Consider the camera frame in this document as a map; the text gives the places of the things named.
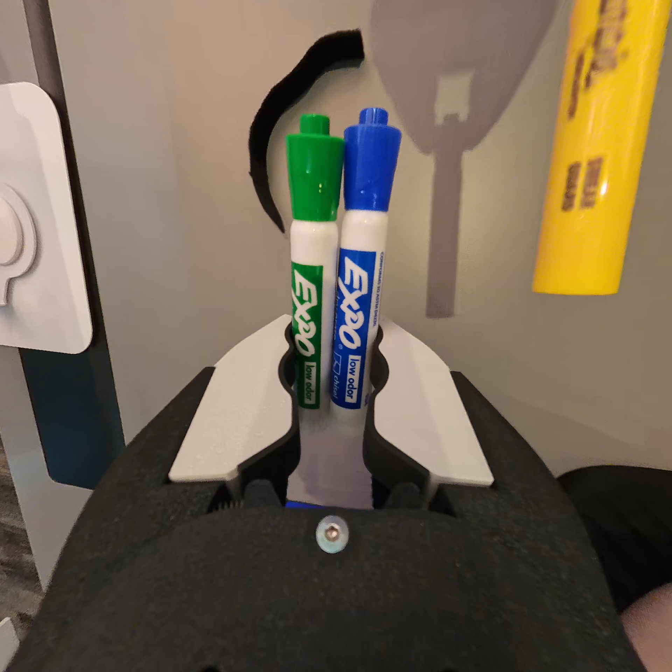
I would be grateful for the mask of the green dry erase marker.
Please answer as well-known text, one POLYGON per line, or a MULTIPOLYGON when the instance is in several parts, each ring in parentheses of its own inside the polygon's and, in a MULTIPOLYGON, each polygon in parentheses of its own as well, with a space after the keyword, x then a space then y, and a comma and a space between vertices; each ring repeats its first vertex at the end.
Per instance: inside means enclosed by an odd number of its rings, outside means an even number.
POLYGON ((331 380, 344 141, 331 135, 329 117, 304 114, 299 132, 286 137, 286 154, 296 393, 301 408, 323 411, 331 380))

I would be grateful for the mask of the dark teal panel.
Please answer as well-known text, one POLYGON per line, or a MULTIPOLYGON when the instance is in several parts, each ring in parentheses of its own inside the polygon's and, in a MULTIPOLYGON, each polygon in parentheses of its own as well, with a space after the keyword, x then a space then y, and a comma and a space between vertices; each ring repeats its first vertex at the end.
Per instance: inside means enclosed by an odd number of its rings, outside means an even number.
POLYGON ((93 332, 78 354, 21 349, 21 365, 51 479, 93 490, 126 443, 52 15, 48 1, 22 4, 38 84, 61 122, 93 332))

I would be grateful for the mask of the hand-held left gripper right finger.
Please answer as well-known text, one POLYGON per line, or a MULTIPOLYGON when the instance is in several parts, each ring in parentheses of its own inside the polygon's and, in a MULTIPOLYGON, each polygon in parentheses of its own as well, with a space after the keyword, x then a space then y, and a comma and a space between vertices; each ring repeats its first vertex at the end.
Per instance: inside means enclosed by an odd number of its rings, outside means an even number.
POLYGON ((490 487, 494 478, 449 366, 392 321, 374 345, 363 456, 384 487, 490 487))

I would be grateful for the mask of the white stand base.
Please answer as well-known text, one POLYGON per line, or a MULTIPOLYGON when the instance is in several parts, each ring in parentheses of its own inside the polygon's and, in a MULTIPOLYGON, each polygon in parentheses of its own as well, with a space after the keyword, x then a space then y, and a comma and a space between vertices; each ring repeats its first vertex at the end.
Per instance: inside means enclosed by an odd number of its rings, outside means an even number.
POLYGON ((60 118, 27 82, 1 85, 1 345, 79 354, 93 321, 60 118))

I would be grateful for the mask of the person's dark clothing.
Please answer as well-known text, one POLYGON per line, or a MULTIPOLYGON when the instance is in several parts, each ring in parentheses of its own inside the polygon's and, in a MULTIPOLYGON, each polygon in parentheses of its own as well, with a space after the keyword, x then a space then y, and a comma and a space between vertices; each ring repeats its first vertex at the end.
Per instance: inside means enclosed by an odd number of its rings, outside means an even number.
POLYGON ((558 477, 619 613, 671 582, 671 471, 590 466, 558 477))

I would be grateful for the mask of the person's left forearm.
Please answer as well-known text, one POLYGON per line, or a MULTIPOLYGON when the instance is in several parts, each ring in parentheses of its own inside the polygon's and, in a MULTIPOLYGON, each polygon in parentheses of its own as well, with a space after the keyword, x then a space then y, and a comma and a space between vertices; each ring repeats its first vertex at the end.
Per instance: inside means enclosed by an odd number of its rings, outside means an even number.
POLYGON ((622 613, 628 639, 647 671, 671 671, 671 584, 635 601, 622 613))

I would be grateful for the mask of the yellow marker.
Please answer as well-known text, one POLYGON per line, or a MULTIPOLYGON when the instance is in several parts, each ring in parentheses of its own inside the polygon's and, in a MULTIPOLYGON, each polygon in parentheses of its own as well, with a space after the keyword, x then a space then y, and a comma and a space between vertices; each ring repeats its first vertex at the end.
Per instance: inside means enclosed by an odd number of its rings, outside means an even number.
POLYGON ((619 290, 670 14, 670 1, 574 4, 535 293, 619 290))

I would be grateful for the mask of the blue dry erase marker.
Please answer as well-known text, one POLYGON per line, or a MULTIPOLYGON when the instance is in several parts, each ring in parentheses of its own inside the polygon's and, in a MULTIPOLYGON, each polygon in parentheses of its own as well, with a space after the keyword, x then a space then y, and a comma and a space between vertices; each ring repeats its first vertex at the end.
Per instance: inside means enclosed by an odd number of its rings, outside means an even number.
POLYGON ((353 425, 365 414, 381 313, 392 185, 401 131, 369 107, 344 131, 344 217, 339 241, 332 340, 331 412, 353 425))

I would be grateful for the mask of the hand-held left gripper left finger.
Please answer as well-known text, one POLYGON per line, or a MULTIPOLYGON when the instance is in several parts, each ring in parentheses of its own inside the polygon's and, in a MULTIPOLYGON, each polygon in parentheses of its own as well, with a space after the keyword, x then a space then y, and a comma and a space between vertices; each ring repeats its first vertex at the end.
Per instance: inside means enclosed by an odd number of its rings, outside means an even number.
POLYGON ((267 480, 286 489, 301 452, 295 380, 291 318, 281 315, 214 365, 170 481, 244 489, 267 480))

